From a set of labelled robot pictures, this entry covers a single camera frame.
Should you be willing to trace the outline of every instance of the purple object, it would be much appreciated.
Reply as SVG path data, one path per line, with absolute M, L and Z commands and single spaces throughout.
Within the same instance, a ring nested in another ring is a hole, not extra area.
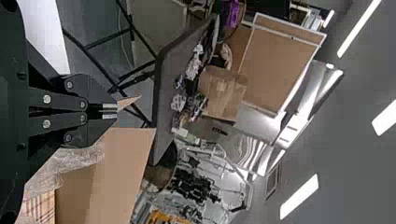
M 227 26 L 235 28 L 238 23 L 239 2 L 238 0 L 230 0 L 230 15 L 227 19 Z

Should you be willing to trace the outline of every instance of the ceiling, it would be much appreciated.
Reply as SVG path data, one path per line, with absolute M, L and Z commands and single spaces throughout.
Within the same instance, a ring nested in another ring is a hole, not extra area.
M 276 194 L 264 203 L 265 181 L 259 179 L 252 209 L 239 214 L 233 223 L 396 222 L 390 211 L 396 196 L 396 127 L 378 137 L 371 124 L 396 99 L 392 55 L 396 31 L 390 28 L 396 1 L 383 0 L 344 57 L 336 56 L 370 3 L 356 1 L 345 16 L 334 21 L 318 58 L 342 68 L 346 76 L 288 149 Z M 280 221 L 279 206 L 313 174 L 318 174 L 319 190 Z

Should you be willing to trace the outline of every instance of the brown cardboard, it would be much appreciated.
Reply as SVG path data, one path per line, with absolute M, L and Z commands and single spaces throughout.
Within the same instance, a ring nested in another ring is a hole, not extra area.
M 119 108 L 117 109 L 117 112 L 120 112 L 121 110 L 123 110 L 125 107 L 127 107 L 128 105 L 133 104 L 136 100 L 140 99 L 142 96 L 136 96 L 136 97 L 129 97 L 129 98 L 125 98 L 122 100 L 118 100 L 117 101 L 117 105 L 119 106 Z
M 204 115 L 236 121 L 248 80 L 225 69 L 208 66 L 201 74 L 198 91 L 209 98 Z
M 233 66 L 231 71 L 239 72 L 242 59 L 245 54 L 245 50 L 248 46 L 248 40 L 250 39 L 251 29 L 240 25 L 235 33 L 226 41 L 231 51 L 233 52 Z
M 56 190 L 56 223 L 129 223 L 154 135 L 154 129 L 109 129 L 105 158 L 63 175 L 64 185 Z
M 256 25 L 278 31 L 286 35 L 296 36 L 302 40 L 306 40 L 317 45 L 320 45 L 321 42 L 326 38 L 325 34 L 307 30 L 290 22 L 280 22 L 278 19 L 264 17 L 260 14 L 257 15 L 256 21 L 254 23 Z
M 277 114 L 316 47 L 255 29 L 240 74 L 248 77 L 244 101 Z

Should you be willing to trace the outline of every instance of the robotic arm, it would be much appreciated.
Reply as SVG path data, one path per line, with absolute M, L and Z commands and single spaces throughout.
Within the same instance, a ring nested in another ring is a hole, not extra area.
M 18 7 L 0 4 L 0 22 L 0 224 L 12 224 L 24 184 L 60 146 L 93 145 L 117 102 L 90 76 L 60 76 L 25 39 Z

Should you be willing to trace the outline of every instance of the black table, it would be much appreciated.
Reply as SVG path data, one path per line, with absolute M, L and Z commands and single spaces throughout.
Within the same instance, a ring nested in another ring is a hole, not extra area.
M 171 133 L 172 119 L 176 114 L 171 109 L 173 97 L 181 90 L 175 89 L 175 80 L 184 73 L 193 55 L 193 49 L 206 31 L 216 23 L 217 15 L 190 28 L 171 44 L 164 47 L 156 59 L 152 127 L 157 134 L 150 151 L 148 164 L 155 165 L 174 139 Z

